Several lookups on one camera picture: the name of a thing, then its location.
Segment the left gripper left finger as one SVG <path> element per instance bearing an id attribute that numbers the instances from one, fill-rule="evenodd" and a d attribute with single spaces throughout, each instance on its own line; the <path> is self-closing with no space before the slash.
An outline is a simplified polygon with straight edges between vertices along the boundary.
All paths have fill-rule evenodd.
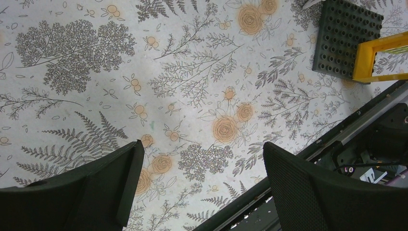
<path id="1" fill-rule="evenodd" d="M 26 187 L 0 191 L 3 231 L 120 231 L 127 226 L 144 159 L 141 141 Z"/>

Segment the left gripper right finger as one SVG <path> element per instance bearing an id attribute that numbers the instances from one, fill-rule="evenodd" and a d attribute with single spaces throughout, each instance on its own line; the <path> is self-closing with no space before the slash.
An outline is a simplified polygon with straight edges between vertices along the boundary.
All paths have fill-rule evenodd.
<path id="1" fill-rule="evenodd" d="M 284 231 L 405 231 L 408 191 L 353 179 L 266 142 L 263 157 Z"/>

